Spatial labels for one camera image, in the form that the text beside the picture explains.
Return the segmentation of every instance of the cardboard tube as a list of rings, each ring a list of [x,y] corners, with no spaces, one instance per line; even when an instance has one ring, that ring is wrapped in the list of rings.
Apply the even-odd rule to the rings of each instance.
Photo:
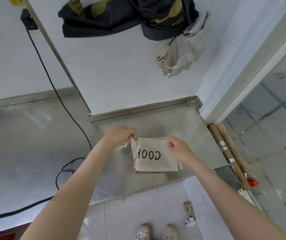
[[[230,159],[234,159],[233,154],[231,153],[230,149],[227,147],[223,137],[221,136],[221,133],[217,129],[216,125],[210,125],[209,126],[209,131],[211,132],[215,142],[221,147],[223,151],[223,155],[225,159],[229,162]],[[247,181],[245,175],[242,173],[242,170],[240,169],[239,165],[237,164],[237,161],[233,161],[231,163],[234,167],[235,174],[237,178],[240,180],[242,184],[242,189],[243,190],[252,190],[252,188],[249,185],[249,182]]]
[[[231,153],[233,154],[235,160],[237,161],[237,164],[240,166],[242,172],[244,172],[244,170],[246,170],[246,172],[250,173],[248,164],[245,162],[244,158],[238,152],[237,146],[235,145],[234,141],[230,137],[225,126],[222,123],[217,123],[216,127],[217,127],[218,131],[220,132],[221,136],[223,137],[228,148],[230,149]]]

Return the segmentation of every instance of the black fabric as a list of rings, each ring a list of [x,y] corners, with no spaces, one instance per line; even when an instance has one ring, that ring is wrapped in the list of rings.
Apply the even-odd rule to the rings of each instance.
[[[58,13],[64,19],[62,29],[67,38],[107,36],[140,24],[129,0],[109,0],[104,12],[97,17],[93,16],[92,5],[82,9],[83,13],[77,13],[71,2],[79,3],[82,8],[79,0],[70,0]]]
[[[180,35],[198,16],[193,0],[102,0],[84,9],[70,0],[59,11],[69,38],[112,35],[141,23],[145,37],[160,41]]]

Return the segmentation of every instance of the shoe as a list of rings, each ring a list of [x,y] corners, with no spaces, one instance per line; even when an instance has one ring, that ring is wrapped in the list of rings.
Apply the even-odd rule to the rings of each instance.
[[[147,224],[142,224],[136,232],[135,240],[151,240],[151,229]]]
[[[163,229],[161,240],[178,240],[177,231],[170,224]]]

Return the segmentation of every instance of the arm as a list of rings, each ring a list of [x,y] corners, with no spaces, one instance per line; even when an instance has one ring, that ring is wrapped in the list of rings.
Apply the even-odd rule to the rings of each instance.
[[[120,125],[109,131],[35,218],[21,240],[76,239],[106,158],[123,141],[134,138],[135,132],[136,128]]]
[[[195,172],[234,239],[286,239],[278,225],[222,181],[185,141],[171,137],[167,146],[177,160]]]

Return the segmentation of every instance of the metal table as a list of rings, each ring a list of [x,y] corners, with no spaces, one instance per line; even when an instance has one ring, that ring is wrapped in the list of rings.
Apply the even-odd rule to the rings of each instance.
[[[210,168],[226,165],[221,151],[195,110],[177,104],[90,123],[77,95],[62,97],[69,111],[95,145],[112,126],[136,126],[137,137],[176,136],[188,142]],[[89,146],[57,98],[0,108],[0,213],[19,209],[52,196],[61,167],[86,157]],[[111,155],[103,168],[90,205],[98,205],[193,175],[178,172],[136,172],[131,147]],[[70,177],[61,174],[59,185]],[[46,203],[0,219],[0,231],[31,222]]]

